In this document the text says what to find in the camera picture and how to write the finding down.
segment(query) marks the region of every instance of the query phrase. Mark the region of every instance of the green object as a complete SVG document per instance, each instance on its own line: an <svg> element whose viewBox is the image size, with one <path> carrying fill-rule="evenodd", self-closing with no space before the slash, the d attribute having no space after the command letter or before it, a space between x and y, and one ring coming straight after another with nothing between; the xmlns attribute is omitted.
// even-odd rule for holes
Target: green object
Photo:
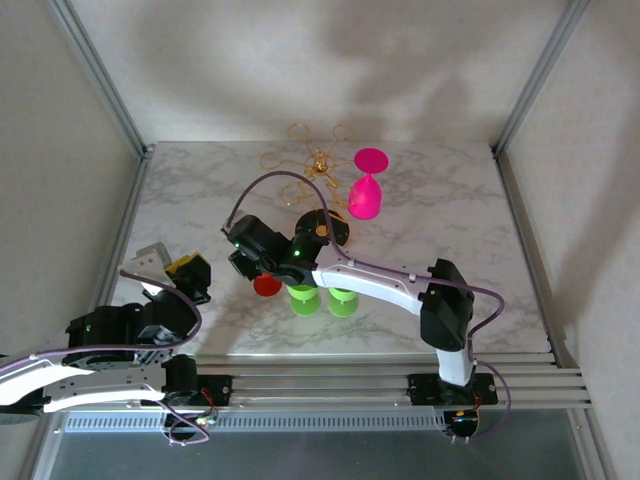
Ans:
<svg viewBox="0 0 640 480"><path fill-rule="evenodd" d="M336 317L345 318L358 309L358 294L344 288L330 288L329 311Z"/></svg>
<svg viewBox="0 0 640 480"><path fill-rule="evenodd" d="M296 315L308 317L316 313L320 308L318 287L310 287L309 285L290 287L287 285L287 291L292 297L291 310L293 310L293 313Z"/></svg>

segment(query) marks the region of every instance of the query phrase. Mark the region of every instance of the white marble surface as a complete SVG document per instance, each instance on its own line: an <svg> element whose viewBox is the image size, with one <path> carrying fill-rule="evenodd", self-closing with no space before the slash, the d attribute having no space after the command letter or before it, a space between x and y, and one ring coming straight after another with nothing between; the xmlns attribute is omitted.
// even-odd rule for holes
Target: white marble surface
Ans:
<svg viewBox="0 0 640 480"><path fill-rule="evenodd" d="M468 283L493 288L506 299L504 314L475 337L476 351L548 352L544 326L489 147L417 143L342 144L353 158L373 146L390 158L378 180L385 195L381 214L350 219L352 252L387 261L433 265L453 261ZM311 317L295 316L285 290L271 298L255 294L227 257L233 247L220 232L242 190L264 173L258 159L268 150L304 155L297 142L169 142L153 157L127 246L127 258L162 241L173 258L199 251L212 267L212 300L203 305L204 329L187 351L207 354L397 354L432 352L420 340L418 319L394 305L361 296L350 318L331 315L328 292ZM340 170L353 181L352 166ZM286 178L269 179L242 206L276 231L293 234L309 208L285 206L278 197ZM140 286L120 279L114 304L144 301ZM495 307L478 295L473 322Z"/></svg>

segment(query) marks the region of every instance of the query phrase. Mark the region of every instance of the white wall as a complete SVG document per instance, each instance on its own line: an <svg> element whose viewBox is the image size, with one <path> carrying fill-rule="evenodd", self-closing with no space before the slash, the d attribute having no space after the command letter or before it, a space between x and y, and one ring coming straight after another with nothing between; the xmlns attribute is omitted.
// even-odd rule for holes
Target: white wall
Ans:
<svg viewBox="0 0 640 480"><path fill-rule="evenodd" d="M0 14L0 353L45 342L85 313L135 161L46 2ZM16 478L35 424L0 427Z"/></svg>
<svg viewBox="0 0 640 480"><path fill-rule="evenodd" d="M640 3L592 0L508 150L623 479L640 471Z"/></svg>
<svg viewBox="0 0 640 480"><path fill-rule="evenodd" d="M493 142L567 0L74 0L148 141Z"/></svg>

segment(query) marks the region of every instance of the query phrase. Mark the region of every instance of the vent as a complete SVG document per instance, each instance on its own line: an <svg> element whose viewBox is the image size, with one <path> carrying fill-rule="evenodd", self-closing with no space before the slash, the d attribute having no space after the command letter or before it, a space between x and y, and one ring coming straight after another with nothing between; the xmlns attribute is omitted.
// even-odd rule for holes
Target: vent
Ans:
<svg viewBox="0 0 640 480"><path fill-rule="evenodd" d="M158 431L158 413L71 413L69 433ZM212 431L219 432L363 432L442 430L441 412L221 412Z"/></svg>

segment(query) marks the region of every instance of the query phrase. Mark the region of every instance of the gold wire ornament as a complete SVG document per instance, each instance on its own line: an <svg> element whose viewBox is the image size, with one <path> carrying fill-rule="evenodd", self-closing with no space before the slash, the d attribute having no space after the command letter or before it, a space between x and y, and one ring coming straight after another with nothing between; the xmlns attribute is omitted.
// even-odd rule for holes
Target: gold wire ornament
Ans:
<svg viewBox="0 0 640 480"><path fill-rule="evenodd" d="M274 170L285 164L295 164L303 168L304 175L312 182L315 182L316 178L324 177L326 179L327 189L331 194L329 203L341 208L346 208L348 206L347 200L340 196L339 191L348 187L343 186L342 183L335 178L334 171L338 167L353 163L353 160L337 162L333 150L340 142L351 140L355 134L355 130L350 125L339 123L333 127L331 134L333 136L333 143L329 147L329 150L324 151L322 148L312 145L310 138L311 129L307 125L304 123L294 123L287 128L287 135L292 140L303 142L309 151L309 156L307 156L304 161L301 161L287 158L283 152L269 151L260 156L260 166L266 170ZM286 205L305 203L313 197L313 191L304 182L295 182L280 190L280 199Z"/></svg>

